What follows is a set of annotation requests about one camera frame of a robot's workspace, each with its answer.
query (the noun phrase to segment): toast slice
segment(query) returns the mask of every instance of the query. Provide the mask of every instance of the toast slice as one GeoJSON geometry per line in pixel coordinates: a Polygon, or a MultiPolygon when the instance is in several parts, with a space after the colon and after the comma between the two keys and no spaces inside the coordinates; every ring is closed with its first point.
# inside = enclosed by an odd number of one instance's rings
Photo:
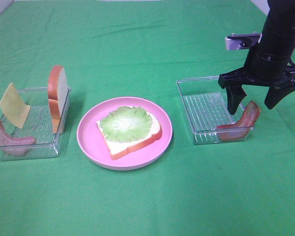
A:
{"type": "Polygon", "coordinates": [[[52,117],[53,133],[57,133],[67,92],[67,77],[64,67],[55,65],[50,72],[48,80],[48,104],[52,117]]]}
{"type": "Polygon", "coordinates": [[[100,120],[98,120],[97,127],[99,131],[101,132],[101,135],[103,136],[106,146],[110,152],[110,156],[112,160],[117,160],[128,153],[134,152],[136,150],[139,150],[141,148],[144,148],[150,144],[152,144],[154,141],[159,140],[162,137],[162,127],[158,119],[154,114],[147,111],[147,114],[150,115],[152,118],[152,124],[149,130],[149,133],[141,139],[138,139],[136,141],[131,142],[113,142],[106,139],[103,129],[100,127],[100,120]]]}

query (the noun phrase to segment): green tablecloth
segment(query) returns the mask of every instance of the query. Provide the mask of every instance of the green tablecloth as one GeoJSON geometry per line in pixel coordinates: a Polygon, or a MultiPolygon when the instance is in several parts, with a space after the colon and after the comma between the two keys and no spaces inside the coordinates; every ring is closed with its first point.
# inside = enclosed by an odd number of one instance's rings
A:
{"type": "Polygon", "coordinates": [[[175,81],[243,65],[231,33],[261,31],[249,0],[17,1],[0,15],[0,96],[45,87],[53,65],[72,87],[69,139],[57,158],[0,162],[0,236],[295,235],[295,92],[262,109],[245,142],[192,145],[175,81]],[[96,104],[151,100],[174,130],[167,151],[142,169],[89,161],[76,130],[96,104]]]}

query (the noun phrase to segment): bacon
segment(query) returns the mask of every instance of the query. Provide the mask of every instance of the bacon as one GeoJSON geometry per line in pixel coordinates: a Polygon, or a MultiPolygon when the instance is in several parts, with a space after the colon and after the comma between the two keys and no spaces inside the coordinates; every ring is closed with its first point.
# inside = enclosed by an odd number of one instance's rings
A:
{"type": "MultiPolygon", "coordinates": [[[[218,125],[216,129],[231,129],[231,128],[240,128],[240,127],[252,127],[257,121],[261,113],[260,107],[254,102],[250,101],[244,112],[241,115],[239,121],[235,124],[223,124],[218,125]]],[[[245,137],[250,130],[240,130],[240,131],[226,131],[218,132],[217,135],[222,141],[234,141],[239,140],[245,137]]]]}
{"type": "MultiPolygon", "coordinates": [[[[11,137],[5,132],[5,128],[0,121],[0,146],[18,146],[18,145],[31,145],[35,143],[33,136],[23,138],[11,137]]],[[[22,156],[25,155],[28,148],[15,148],[3,149],[3,151],[10,155],[22,156]]]]}

